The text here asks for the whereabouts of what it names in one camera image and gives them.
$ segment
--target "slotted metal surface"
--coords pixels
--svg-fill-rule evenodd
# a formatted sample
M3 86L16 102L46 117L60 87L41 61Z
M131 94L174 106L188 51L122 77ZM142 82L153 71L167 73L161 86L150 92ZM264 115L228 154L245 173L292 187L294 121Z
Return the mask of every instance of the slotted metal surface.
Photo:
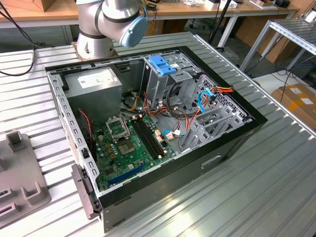
M316 27L304 19L273 20L270 27L305 50L316 54Z
M316 141L267 94L191 33L145 37L124 55L188 46L269 121L236 155L206 175L114 228L108 236L312 236L316 230ZM0 70L17 73L30 51L1 54ZM0 236L103 236L87 220L74 163L44 73L48 65L77 62L70 46L41 49L31 73L0 75L0 138L19 129L31 137L52 197L50 204L0 230Z

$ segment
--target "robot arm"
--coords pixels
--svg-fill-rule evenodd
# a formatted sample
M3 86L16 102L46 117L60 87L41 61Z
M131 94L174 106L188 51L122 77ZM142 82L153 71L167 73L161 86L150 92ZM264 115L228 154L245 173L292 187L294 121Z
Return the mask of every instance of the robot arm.
M147 30L147 19L139 14L137 0L77 0L77 6L77 51L82 58L108 57L113 50L112 40L134 47Z

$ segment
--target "green circuit board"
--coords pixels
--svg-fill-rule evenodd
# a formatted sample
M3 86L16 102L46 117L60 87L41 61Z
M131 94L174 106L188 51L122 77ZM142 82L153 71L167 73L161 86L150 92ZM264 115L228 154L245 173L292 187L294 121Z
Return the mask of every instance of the green circuit board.
M151 132L151 135L156 139L155 130L157 128L151 118L144 116L142 120ZM96 164L100 172L96 181L100 191L106 190L176 156L170 145L167 142L162 142L158 144L166 151L166 154L161 158L153 158L132 126L131 120L126 120L126 125L130 132L129 139L121 138L116 142L113 141L107 126L93 132L97 148ZM115 122L111 124L111 130L112 134L113 131L117 134L124 129L121 127L120 122Z

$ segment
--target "gray plastic holder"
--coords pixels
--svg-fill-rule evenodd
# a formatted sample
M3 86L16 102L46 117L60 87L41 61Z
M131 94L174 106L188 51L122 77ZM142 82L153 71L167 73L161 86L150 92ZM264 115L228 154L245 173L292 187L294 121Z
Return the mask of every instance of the gray plastic holder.
M0 141L0 229L51 200L29 137Z

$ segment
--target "table leg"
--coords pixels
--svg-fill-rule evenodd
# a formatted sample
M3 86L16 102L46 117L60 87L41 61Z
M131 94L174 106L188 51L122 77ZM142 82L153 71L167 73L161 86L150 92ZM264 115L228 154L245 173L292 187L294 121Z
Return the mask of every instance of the table leg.
M296 55L296 57L293 59L293 61L287 66L287 70L290 70L294 64L297 62L297 60L299 60L299 58L303 55L303 53L305 52L305 49L302 48L302 50Z
M250 49L249 53L247 54L245 60L243 61L242 65L240 66L240 70L244 71L246 69L246 67L248 66L250 60L252 59L253 55L255 54L255 52L257 51L259 45L261 44L261 42L263 41L263 39L265 38L267 32L270 30L270 21L268 21L266 23L266 25L264 26L264 28L262 29L260 35L258 36L257 40L255 41L255 43L253 44L253 47Z
M229 35L232 32L232 29L233 29L237 19L238 19L238 16L233 16L233 17L231 17L229 19L229 22L228 22L228 24L226 26L226 29L225 29L225 31L223 33L223 36L222 36L221 40L218 43L218 47L224 47Z
M286 19L291 19L294 16L295 12L291 12L286 16ZM275 42L277 41L277 39L279 38L280 33L275 33L275 35L272 37L272 39L270 40L268 46L265 48L265 50L262 52L261 56L266 55L267 52L269 52L269 50L274 46Z

